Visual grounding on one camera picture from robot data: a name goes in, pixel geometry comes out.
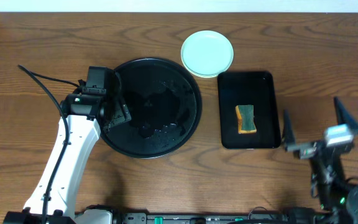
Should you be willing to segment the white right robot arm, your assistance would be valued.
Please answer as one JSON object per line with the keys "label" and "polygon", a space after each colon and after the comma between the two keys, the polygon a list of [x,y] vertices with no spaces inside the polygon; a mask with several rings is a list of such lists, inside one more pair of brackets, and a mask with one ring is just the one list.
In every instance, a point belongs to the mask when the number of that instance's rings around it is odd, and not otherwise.
{"label": "white right robot arm", "polygon": [[323,138],[296,143],[289,112],[283,112],[282,144],[287,152],[308,160],[311,166],[311,196],[318,198],[326,214],[314,211],[295,212],[293,223],[358,223],[358,184],[346,178],[341,155],[354,147],[358,121],[346,110],[340,99],[334,98],[337,125],[324,131]]}

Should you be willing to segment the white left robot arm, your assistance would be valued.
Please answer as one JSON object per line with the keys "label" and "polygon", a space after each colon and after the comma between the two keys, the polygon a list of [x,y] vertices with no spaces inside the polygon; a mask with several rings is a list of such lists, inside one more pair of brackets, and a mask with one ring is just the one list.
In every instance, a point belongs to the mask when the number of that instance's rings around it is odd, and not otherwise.
{"label": "white left robot arm", "polygon": [[109,128],[131,116],[122,96],[69,94],[59,105],[58,134],[38,186],[20,212],[7,212],[5,223],[123,223],[124,215],[91,205],[76,215],[78,189],[90,153]]}

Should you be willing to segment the orange green scrub sponge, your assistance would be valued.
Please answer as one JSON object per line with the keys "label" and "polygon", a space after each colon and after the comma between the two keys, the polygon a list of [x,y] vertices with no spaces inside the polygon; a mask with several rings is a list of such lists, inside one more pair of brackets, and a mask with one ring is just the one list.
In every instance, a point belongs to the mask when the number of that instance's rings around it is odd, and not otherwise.
{"label": "orange green scrub sponge", "polygon": [[239,134],[252,134],[257,132],[257,128],[254,123],[253,105],[237,105],[236,117]]}

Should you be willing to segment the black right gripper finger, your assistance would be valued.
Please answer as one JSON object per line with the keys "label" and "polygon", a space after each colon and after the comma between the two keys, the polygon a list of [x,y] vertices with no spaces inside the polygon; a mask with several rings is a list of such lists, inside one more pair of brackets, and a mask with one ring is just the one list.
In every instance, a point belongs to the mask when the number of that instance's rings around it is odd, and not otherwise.
{"label": "black right gripper finger", "polygon": [[358,121],[346,110],[338,97],[334,97],[334,107],[338,124],[346,124],[351,131],[358,131]]}
{"label": "black right gripper finger", "polygon": [[290,116],[287,110],[283,111],[283,134],[282,144],[287,152],[295,152],[297,150],[295,135],[291,125]]}

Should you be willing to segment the mint plate with red stain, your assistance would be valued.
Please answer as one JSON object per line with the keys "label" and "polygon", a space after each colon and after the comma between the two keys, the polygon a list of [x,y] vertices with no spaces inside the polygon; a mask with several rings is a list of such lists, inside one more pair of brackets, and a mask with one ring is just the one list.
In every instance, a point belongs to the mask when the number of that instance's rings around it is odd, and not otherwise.
{"label": "mint plate with red stain", "polygon": [[234,49],[231,42],[219,32],[202,30],[185,39],[180,51],[184,63],[232,64]]}

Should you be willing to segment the plain mint green plate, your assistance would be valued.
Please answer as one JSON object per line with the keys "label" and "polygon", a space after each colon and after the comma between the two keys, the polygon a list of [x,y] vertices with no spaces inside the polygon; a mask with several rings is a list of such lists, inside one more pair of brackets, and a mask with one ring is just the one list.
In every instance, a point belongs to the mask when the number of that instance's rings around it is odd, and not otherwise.
{"label": "plain mint green plate", "polygon": [[192,75],[201,78],[217,77],[220,73],[227,71],[231,66],[230,63],[184,63],[183,65]]}

